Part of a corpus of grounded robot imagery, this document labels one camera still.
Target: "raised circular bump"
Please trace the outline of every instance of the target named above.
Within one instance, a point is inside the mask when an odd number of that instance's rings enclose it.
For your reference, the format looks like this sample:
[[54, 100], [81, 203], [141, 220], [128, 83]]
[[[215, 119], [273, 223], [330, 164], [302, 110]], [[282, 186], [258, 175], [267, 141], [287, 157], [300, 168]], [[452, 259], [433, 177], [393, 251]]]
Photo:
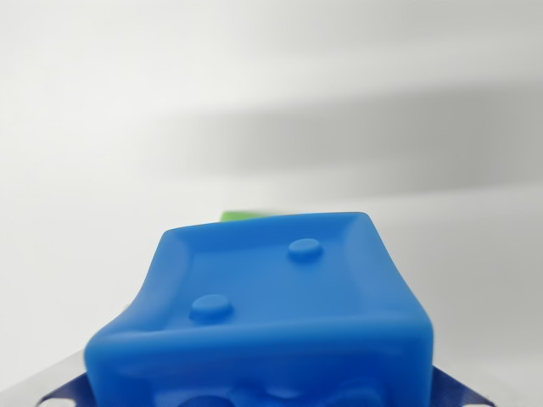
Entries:
[[222, 294], [208, 294], [194, 300], [190, 317], [199, 322], [223, 319], [232, 313], [232, 303]]
[[313, 238], [298, 239], [288, 245], [288, 255], [299, 262], [311, 261], [321, 254], [322, 245]]

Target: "white background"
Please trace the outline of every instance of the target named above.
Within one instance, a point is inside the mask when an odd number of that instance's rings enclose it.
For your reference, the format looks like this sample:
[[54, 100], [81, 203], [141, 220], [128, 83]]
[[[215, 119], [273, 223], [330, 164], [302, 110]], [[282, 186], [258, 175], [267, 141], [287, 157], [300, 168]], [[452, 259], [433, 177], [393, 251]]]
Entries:
[[543, 405], [542, 15], [0, 1], [0, 389], [121, 312], [166, 229], [360, 210], [436, 363]]

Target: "blue rubber cube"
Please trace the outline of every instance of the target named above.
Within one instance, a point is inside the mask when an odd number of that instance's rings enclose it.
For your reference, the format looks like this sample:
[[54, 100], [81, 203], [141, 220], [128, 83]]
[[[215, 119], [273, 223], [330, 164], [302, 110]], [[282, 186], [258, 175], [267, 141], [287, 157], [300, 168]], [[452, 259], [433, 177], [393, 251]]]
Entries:
[[432, 326], [369, 217], [167, 231], [87, 345], [100, 407], [428, 407]]

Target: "blue silicone object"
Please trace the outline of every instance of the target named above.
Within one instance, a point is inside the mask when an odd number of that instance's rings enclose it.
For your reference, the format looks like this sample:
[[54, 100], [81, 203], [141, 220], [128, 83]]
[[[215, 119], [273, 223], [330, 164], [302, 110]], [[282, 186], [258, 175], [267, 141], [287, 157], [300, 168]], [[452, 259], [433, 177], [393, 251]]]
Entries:
[[87, 345], [99, 407], [428, 407], [432, 326], [360, 213], [167, 231]]

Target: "green object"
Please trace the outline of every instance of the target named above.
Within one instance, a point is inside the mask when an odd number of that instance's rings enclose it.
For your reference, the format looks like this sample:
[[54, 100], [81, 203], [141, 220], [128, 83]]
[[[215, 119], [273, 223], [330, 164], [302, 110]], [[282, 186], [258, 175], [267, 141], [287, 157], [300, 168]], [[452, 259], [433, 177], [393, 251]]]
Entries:
[[229, 222], [231, 220], [247, 220], [247, 219], [254, 219], [254, 218], [265, 218], [267, 216], [269, 215], [262, 214], [259, 212], [228, 210], [227, 212], [222, 213], [221, 222]]

